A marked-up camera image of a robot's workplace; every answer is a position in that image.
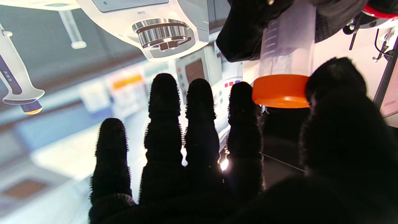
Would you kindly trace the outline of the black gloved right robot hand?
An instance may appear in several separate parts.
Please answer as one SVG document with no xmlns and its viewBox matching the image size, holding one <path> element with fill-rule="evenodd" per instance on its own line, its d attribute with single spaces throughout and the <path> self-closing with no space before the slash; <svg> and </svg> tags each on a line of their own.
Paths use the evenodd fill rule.
<svg viewBox="0 0 398 224">
<path fill-rule="evenodd" d="M 310 76 L 310 114 L 300 130 L 304 176 L 265 189 L 260 107 L 246 82 L 230 94 L 230 170 L 218 166 L 219 138 L 211 87 L 188 89 L 185 140 L 172 75 L 151 85 L 140 198 L 132 198 L 124 124 L 105 119 L 91 178 L 91 224 L 396 224 L 397 139 L 367 97 L 347 57 Z"/>
</svg>

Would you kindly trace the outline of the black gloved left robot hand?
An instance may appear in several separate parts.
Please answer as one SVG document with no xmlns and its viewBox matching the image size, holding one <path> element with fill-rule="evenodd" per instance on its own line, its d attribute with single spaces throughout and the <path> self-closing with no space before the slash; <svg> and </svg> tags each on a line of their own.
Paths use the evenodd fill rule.
<svg viewBox="0 0 398 224">
<path fill-rule="evenodd" d="M 310 0 L 317 9 L 315 43 L 340 31 L 357 16 L 366 0 Z M 292 0 L 230 0 L 230 13 L 218 34 L 216 44 L 229 62 L 258 60 L 263 31 L 292 6 Z"/>
</svg>

